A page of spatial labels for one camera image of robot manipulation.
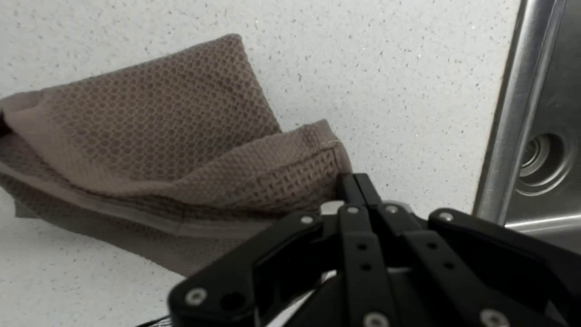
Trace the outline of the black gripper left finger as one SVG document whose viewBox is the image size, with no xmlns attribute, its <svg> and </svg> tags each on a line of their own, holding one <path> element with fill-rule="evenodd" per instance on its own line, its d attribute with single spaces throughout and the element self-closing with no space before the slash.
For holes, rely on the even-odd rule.
<svg viewBox="0 0 581 327">
<path fill-rule="evenodd" d="M 337 179 L 333 215 L 291 213 L 168 293 L 172 327 L 264 327 L 295 297 L 319 302 L 306 319 L 362 327 L 386 315 L 384 262 L 371 220 L 380 199 L 360 173 Z"/>
</svg>

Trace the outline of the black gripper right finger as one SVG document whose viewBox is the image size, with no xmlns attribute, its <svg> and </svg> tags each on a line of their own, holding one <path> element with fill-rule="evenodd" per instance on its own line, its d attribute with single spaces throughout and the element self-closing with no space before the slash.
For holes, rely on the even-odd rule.
<svg viewBox="0 0 581 327">
<path fill-rule="evenodd" d="M 426 222 L 382 202 L 366 175 L 357 190 L 390 268 L 428 279 L 453 320 L 497 327 L 581 327 L 581 257 L 546 242 L 437 210 Z"/>
</svg>

